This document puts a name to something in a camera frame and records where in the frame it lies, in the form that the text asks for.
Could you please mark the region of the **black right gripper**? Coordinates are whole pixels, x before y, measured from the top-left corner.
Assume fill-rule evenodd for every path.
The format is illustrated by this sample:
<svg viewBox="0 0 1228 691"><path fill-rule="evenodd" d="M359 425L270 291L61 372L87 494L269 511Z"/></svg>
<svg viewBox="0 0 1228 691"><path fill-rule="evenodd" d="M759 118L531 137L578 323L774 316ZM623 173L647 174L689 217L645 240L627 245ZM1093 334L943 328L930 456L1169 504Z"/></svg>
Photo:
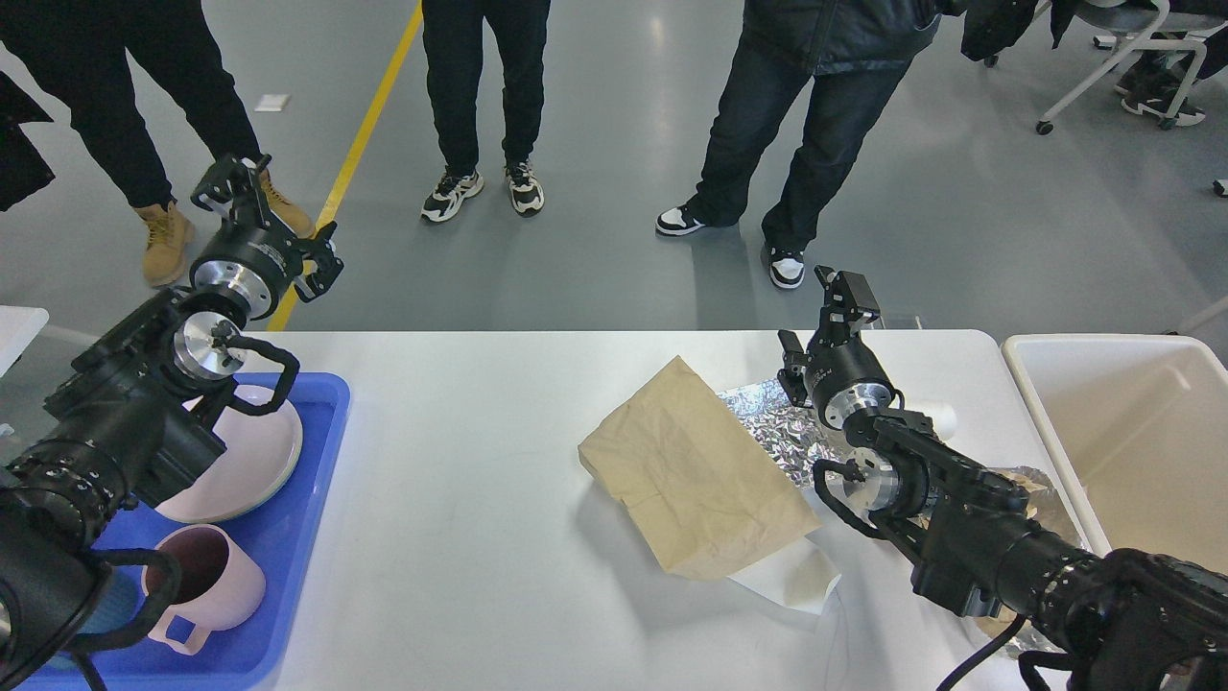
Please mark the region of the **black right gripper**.
<svg viewBox="0 0 1228 691"><path fill-rule="evenodd" d="M889 407L898 390L860 333L880 318L876 295L862 272L815 266L824 298L815 338L802 349L792 331L779 331L782 368L777 380L795 407L810 407L829 430L842 430L855 412Z"/></svg>

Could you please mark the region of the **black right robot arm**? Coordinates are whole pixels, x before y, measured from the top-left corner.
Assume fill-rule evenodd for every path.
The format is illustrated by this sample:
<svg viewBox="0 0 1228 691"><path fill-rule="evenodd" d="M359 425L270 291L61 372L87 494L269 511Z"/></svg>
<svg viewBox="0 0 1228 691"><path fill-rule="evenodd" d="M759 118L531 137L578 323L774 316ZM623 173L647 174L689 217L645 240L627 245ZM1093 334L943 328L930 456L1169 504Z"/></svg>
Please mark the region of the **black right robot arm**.
<svg viewBox="0 0 1228 691"><path fill-rule="evenodd" d="M1009 608L1005 632L948 674L950 690L1025 623L1055 652L1017 657L1027 689L1041 669L1071 690L1223 690L1226 577L1192 561L1117 547L1100 557L1027 515L1027 491L950 449L861 338L879 306L860 272L815 268L825 292L810 342L780 331L777 379L795 407L871 452L873 463L815 460L817 497L845 524L892 542L912 592L957 616Z"/></svg>

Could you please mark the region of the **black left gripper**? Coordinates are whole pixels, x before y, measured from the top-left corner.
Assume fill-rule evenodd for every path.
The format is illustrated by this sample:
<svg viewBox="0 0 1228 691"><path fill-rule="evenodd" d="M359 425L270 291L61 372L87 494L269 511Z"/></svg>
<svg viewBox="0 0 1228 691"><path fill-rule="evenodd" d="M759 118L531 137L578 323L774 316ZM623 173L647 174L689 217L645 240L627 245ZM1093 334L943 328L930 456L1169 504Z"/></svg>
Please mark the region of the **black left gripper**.
<svg viewBox="0 0 1228 691"><path fill-rule="evenodd" d="M259 160L223 155L190 194L193 205L221 218L219 232L192 264L192 288L220 290L251 320L276 311L290 284L298 298L311 302L328 293L343 272L343 259L332 242L335 222L325 223L311 239L298 239L271 214L260 182L269 162L271 155Z"/></svg>

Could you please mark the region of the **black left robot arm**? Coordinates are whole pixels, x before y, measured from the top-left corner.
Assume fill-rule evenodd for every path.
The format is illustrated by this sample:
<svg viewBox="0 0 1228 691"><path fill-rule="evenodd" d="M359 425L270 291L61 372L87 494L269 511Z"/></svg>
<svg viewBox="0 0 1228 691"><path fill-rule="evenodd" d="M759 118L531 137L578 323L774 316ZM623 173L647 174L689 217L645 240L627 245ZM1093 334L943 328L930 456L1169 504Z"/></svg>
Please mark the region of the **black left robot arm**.
<svg viewBox="0 0 1228 691"><path fill-rule="evenodd" d="M2 466L2 687L69 655L92 690L88 655L134 646L171 606L177 558L154 547L95 550L122 509L158 506L221 455L223 410L255 417L289 399L298 360L246 336L289 288L303 301L341 275L335 223L302 239L271 211L269 160L223 155L192 201L221 228L190 268L79 358L44 407L56 428Z"/></svg>

